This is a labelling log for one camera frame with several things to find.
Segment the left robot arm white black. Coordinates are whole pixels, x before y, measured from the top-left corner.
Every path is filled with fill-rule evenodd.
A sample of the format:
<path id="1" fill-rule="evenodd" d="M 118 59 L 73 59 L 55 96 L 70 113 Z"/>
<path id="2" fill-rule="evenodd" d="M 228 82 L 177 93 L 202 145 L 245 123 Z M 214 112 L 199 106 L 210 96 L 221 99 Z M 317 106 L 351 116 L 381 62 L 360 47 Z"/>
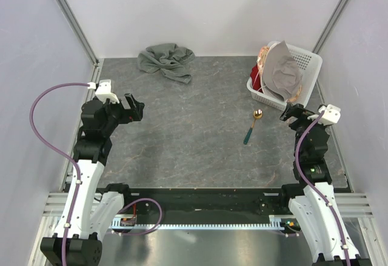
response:
<path id="1" fill-rule="evenodd" d="M 75 166 L 62 216 L 51 237 L 44 237 L 40 250 L 52 265 L 98 265 L 105 233 L 117 214 L 133 207 L 129 186 L 110 184 L 93 207 L 100 177 L 112 148 L 111 135 L 120 124 L 140 121 L 144 103 L 125 94 L 129 104 L 98 98 L 81 107 L 82 125 L 73 148 Z"/>

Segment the grey-green cloth napkin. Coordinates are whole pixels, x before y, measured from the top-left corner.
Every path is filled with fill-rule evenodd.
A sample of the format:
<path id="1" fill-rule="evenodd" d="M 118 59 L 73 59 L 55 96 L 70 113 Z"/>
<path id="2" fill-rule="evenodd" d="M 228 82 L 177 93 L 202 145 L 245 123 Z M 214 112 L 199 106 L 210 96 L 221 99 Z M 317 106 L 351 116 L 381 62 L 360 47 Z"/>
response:
<path id="1" fill-rule="evenodd" d="M 174 43 L 165 43 L 147 47 L 137 57 L 140 71 L 153 74 L 160 72 L 165 78 L 189 84 L 192 80 L 187 65 L 195 59 L 191 49 Z"/>

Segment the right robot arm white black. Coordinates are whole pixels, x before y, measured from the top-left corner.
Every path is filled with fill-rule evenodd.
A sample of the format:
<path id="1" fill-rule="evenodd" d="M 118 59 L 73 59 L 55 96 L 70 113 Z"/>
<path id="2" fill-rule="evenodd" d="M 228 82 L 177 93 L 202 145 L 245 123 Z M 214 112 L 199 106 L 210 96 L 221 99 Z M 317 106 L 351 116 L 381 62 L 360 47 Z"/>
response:
<path id="1" fill-rule="evenodd" d="M 312 255 L 313 265 L 371 265 L 352 242 L 338 209 L 332 178 L 324 155 L 331 125 L 341 117 L 340 108 L 320 105 L 314 113 L 301 104 L 287 104 L 280 119 L 294 118 L 293 172 L 297 184 L 281 187 L 278 207 L 292 213 L 299 223 Z"/>

